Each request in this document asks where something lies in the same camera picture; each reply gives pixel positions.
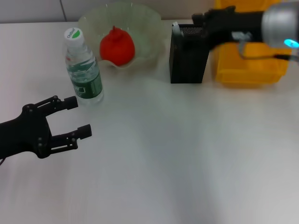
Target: red pomegranate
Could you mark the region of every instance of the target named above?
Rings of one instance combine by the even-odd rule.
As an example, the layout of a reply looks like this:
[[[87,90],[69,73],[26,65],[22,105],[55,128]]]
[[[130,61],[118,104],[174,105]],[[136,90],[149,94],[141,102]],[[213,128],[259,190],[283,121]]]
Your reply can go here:
[[[135,46],[131,36],[124,30],[116,28],[105,36],[100,43],[100,55],[117,66],[124,65],[135,55]]]

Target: white bottle cap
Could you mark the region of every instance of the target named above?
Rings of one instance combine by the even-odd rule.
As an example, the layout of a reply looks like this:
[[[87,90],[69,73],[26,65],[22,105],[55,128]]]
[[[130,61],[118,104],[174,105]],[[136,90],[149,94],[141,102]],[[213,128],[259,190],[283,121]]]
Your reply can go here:
[[[79,28],[69,28],[64,33],[64,41],[68,47],[81,47],[84,43],[82,30]]]

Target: yellow plastic container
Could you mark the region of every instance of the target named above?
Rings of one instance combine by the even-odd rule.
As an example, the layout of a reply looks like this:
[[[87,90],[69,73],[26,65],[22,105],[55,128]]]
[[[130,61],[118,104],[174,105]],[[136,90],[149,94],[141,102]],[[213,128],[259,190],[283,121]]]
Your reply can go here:
[[[266,10],[278,0],[216,0],[216,8],[236,6],[237,12]],[[245,56],[291,54],[291,49],[272,49],[263,43],[249,43]],[[272,84],[285,75],[288,62],[278,59],[243,60],[237,43],[226,43],[213,51],[213,74],[215,80],[225,84]]]

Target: water bottle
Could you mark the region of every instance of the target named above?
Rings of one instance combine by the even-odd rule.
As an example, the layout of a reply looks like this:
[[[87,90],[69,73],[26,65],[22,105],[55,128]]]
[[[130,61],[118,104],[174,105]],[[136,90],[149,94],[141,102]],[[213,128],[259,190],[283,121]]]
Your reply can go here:
[[[66,68],[80,102],[95,104],[104,96],[97,60],[85,44],[82,30],[70,28],[64,33]]]

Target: black container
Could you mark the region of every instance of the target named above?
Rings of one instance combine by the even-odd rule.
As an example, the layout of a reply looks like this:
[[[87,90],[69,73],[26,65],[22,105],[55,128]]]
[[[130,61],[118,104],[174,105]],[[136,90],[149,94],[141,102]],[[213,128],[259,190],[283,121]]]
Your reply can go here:
[[[179,27],[184,36],[171,35],[171,83],[201,83],[209,56],[209,47],[202,38],[202,27],[193,24],[180,24]]]

